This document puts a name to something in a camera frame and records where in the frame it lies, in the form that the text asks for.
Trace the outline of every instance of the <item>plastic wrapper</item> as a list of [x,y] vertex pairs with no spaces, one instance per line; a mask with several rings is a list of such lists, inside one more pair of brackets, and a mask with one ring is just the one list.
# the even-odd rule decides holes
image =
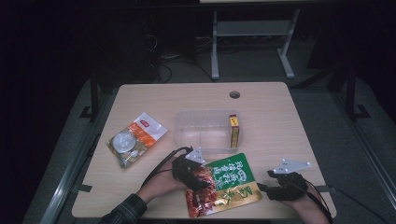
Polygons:
[[206,189],[186,191],[190,217],[202,217],[232,209],[262,198],[245,154],[213,161],[193,171],[200,180],[209,183]]
[[120,167],[128,168],[167,131],[157,120],[143,112],[134,122],[108,140],[107,146],[117,157]]

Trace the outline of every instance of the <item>wooden table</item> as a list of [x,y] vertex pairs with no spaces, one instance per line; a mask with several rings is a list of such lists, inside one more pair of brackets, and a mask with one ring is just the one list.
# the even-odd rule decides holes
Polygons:
[[[230,97],[238,91],[240,97]],[[186,109],[235,109],[240,113],[243,152],[257,182],[276,186],[267,170],[276,168],[282,159],[309,161],[312,167],[299,172],[313,184],[324,185],[317,160],[306,137],[289,90],[281,82],[205,83],[205,84],[144,84],[120,88],[108,116],[98,146],[94,152],[83,185],[90,192],[80,191],[72,213],[75,217],[101,217],[109,213],[131,193],[139,190],[152,169],[172,150],[175,117]],[[106,146],[113,137],[142,112],[158,120],[169,131],[129,169],[119,167]],[[213,161],[224,155],[205,157]],[[322,193],[335,208],[329,193]],[[189,218],[184,191],[174,191],[148,205],[147,218]],[[276,201],[263,199],[203,218],[296,218],[294,211]]]

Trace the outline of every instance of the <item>table hole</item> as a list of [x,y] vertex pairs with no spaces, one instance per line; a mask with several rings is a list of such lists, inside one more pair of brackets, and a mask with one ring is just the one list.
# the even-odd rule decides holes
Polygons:
[[230,91],[230,97],[233,99],[238,99],[241,97],[241,93],[239,93],[239,91]]

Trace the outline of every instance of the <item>clear plastic container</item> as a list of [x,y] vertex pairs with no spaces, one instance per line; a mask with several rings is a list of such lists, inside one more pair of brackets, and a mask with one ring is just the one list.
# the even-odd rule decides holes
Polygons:
[[[231,115],[236,115],[239,124],[237,147],[232,147]],[[204,154],[228,154],[235,153],[241,143],[241,119],[236,110],[189,110],[176,115],[177,147],[200,147]]]

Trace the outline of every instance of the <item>wrist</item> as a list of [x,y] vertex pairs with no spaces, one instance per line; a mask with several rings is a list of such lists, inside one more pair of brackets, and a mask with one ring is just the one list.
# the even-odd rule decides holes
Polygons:
[[328,224],[329,220],[326,218],[324,213],[320,210],[318,205],[314,203],[307,196],[304,196],[301,200],[297,200],[288,204],[294,209],[300,219],[306,224]]
[[152,190],[145,187],[138,190],[136,195],[139,196],[146,204],[149,204],[149,202],[156,197]]

